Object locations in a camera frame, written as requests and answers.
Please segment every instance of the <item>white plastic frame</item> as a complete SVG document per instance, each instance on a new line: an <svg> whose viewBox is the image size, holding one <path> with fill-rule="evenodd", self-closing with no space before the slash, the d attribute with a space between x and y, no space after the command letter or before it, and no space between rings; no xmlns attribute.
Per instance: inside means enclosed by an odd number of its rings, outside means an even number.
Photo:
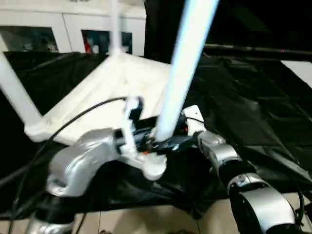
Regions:
<svg viewBox="0 0 312 234"><path fill-rule="evenodd" d="M46 140L69 119L94 104L127 95L144 98L142 118L158 115L162 108L156 139L165 140L171 137L176 126L217 4L218 0L188 0L170 66L121 53L118 3L111 0L113 54L47 114L40 116L4 55L0 56L2 91L25 123L25 132L33 141ZM71 145L94 128L120 127L123 107L120 102L100 107L64 129L55 141Z"/></svg>

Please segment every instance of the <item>wire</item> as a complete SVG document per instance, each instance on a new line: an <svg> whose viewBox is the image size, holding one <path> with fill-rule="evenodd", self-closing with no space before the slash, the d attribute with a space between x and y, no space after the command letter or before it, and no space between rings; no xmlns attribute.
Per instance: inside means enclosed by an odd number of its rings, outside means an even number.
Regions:
<svg viewBox="0 0 312 234"><path fill-rule="evenodd" d="M198 233L200 234L200 229L199 229L198 220L196 220L196 225L197 225Z"/></svg>
<svg viewBox="0 0 312 234"><path fill-rule="evenodd" d="M13 201L13 205L12 205L12 211L11 211L11 218L10 218L10 225L9 225L9 228L8 228L8 234L11 234L12 233L12 229L13 229L13 226L14 226L14 220L16 218L16 214L17 214L17 208L18 208L18 204L19 204L19 200L20 200L20 195L21 195L21 192L23 190L23 186L24 186L24 183L27 179L27 176L30 172L30 170L33 168L35 162L37 161L37 158L38 156L42 153L42 151L53 141L53 139L63 130L65 129L68 125L70 125L71 123L73 123L74 121L76 121L77 119L79 119L80 117L82 117L83 115L85 115L86 113L94 110L95 108L99 107L99 106L102 106L102 105L105 105L107 103L110 103L110 102L113 102L113 101L117 101L117 100L125 100L126 97L116 97L116 98L112 98L112 99L109 99L109 100L106 100L106 101L103 101L103 102L100 102L90 108L88 108L87 110L81 112L80 114L78 114L77 116L75 116L74 118L72 118L71 120L69 120L67 123L65 123L62 127L60 127L55 133L53 133L48 139L46 142L44 142L44 144L36 151L33 159L31 160L31 162L28 164L28 168L18 186L18 189L17 189L17 193L15 195L15 199Z"/></svg>
<svg viewBox="0 0 312 234"><path fill-rule="evenodd" d="M187 118L187 119L195 120L195 121L197 121L197 122L200 122L200 123L204 124L204 126L205 126L206 129L208 129L204 121L201 121L201 120L199 120L199 119L197 119L197 118L192 118L192 117L186 117L186 118Z"/></svg>

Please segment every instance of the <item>white pipe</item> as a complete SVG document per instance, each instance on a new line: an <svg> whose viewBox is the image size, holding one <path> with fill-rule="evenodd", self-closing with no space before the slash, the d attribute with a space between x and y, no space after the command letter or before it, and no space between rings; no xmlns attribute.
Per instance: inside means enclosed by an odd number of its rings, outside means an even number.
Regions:
<svg viewBox="0 0 312 234"><path fill-rule="evenodd" d="M118 0L111 0L111 34L110 49L112 55L118 55L121 52L121 31L119 26L119 8Z"/></svg>
<svg viewBox="0 0 312 234"><path fill-rule="evenodd" d="M155 138L158 142L173 135L218 2L218 0L186 2L172 57L170 79L156 123Z"/></svg>
<svg viewBox="0 0 312 234"><path fill-rule="evenodd" d="M25 126L42 127L42 116L30 99L3 52L0 51L0 88Z"/></svg>

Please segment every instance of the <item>black fabric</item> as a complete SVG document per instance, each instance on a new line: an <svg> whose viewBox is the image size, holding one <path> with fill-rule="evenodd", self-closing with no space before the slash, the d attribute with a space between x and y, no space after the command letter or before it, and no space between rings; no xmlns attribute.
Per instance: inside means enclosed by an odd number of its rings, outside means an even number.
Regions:
<svg viewBox="0 0 312 234"><path fill-rule="evenodd" d="M6 54L21 82L46 113L105 57L71 54ZM281 192L295 191L291 175L302 190L311 189L312 90L277 61L241 61L202 58L187 95L185 106L197 104L210 129L220 132L257 172ZM39 147L23 132L23 124L1 96L2 153L0 218L8 219L9 208L20 179L21 167ZM44 195L47 164L64 146L53 143L33 170L19 209L28 217ZM110 162L97 173L91 211L172 204L200 218L216 200L226 198L224 186L210 173L210 163L197 149L168 156L163 177L147 181L141 171L120 162ZM84 211L90 194L75 209Z"/></svg>

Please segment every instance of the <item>glass cabinet door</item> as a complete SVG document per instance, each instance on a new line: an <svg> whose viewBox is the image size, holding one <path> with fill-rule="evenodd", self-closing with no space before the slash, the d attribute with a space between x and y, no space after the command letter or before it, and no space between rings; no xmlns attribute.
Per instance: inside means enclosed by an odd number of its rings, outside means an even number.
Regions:
<svg viewBox="0 0 312 234"><path fill-rule="evenodd" d="M0 50L71 52L62 14L3 10Z"/></svg>
<svg viewBox="0 0 312 234"><path fill-rule="evenodd" d="M111 22L109 16L64 14L73 51L109 54ZM120 18L121 42L124 52L143 56L145 19Z"/></svg>
<svg viewBox="0 0 312 234"><path fill-rule="evenodd" d="M110 32L82 30L83 44L86 53L110 54ZM132 54L132 33L121 33L122 49L125 53Z"/></svg>
<svg viewBox="0 0 312 234"><path fill-rule="evenodd" d="M0 26L0 36L8 51L59 51L48 27Z"/></svg>

